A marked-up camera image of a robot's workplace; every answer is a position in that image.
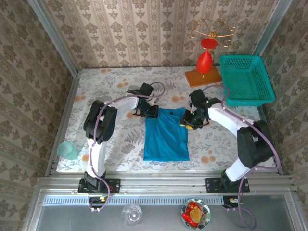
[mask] teal shirt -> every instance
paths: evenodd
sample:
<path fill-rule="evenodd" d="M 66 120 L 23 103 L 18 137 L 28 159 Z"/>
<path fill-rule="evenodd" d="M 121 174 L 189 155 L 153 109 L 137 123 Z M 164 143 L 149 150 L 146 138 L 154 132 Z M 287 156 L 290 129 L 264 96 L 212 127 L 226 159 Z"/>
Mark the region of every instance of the teal shirt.
<path fill-rule="evenodd" d="M 158 118 L 145 120 L 143 160 L 189 161 L 187 129 L 179 122 L 184 108 L 158 109 Z"/>

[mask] orange wooden block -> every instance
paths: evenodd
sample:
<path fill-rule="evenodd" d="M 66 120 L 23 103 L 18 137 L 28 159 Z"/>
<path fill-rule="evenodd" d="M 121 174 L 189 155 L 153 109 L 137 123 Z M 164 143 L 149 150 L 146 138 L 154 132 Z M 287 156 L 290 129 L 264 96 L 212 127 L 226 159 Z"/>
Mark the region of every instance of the orange wooden block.
<path fill-rule="evenodd" d="M 212 66 L 210 72 L 205 75 L 197 72 L 197 70 L 193 70 L 185 72 L 185 76 L 191 88 L 222 81 L 222 78 L 215 66 Z"/>

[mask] patterned wallpaper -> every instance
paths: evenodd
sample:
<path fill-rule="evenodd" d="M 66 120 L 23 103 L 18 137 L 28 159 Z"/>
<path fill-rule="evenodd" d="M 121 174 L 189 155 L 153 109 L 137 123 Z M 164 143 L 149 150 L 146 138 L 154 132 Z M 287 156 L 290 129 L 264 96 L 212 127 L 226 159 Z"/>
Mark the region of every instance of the patterned wallpaper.
<path fill-rule="evenodd" d="M 222 17 L 239 29 L 232 47 L 216 49 L 215 63 L 221 54 L 251 54 L 278 0 L 42 2 L 79 68 L 97 68 L 195 65 L 203 52 L 201 37 L 187 33 L 202 18 L 213 27 Z"/>
<path fill-rule="evenodd" d="M 267 104 L 283 169 L 308 218 L 308 2 L 294 0 L 262 55 L 277 100 Z"/>
<path fill-rule="evenodd" d="M 21 230 L 72 76 L 27 1 L 0 0 L 0 230 Z"/>

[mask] green plastic basket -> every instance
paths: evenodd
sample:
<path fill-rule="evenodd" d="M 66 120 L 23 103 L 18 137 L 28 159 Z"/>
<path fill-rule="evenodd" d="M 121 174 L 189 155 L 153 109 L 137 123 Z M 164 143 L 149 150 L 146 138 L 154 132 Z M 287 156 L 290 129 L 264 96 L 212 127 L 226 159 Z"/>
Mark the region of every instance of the green plastic basket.
<path fill-rule="evenodd" d="M 264 63 L 255 55 L 223 55 L 219 58 L 223 84 L 229 88 L 228 106 L 261 106 L 275 100 Z"/>

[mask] plastic cup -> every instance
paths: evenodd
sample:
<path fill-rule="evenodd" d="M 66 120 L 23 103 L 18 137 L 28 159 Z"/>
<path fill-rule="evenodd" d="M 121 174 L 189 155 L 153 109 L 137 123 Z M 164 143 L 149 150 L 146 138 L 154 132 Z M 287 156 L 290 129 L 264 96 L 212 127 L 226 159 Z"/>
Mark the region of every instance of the plastic cup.
<path fill-rule="evenodd" d="M 142 211 L 139 205 L 129 204 L 124 207 L 121 215 L 124 219 L 124 223 L 132 226 L 138 224 L 141 221 Z"/>
<path fill-rule="evenodd" d="M 68 160 L 75 160 L 78 157 L 76 147 L 69 141 L 64 141 L 58 146 L 57 154 Z"/>

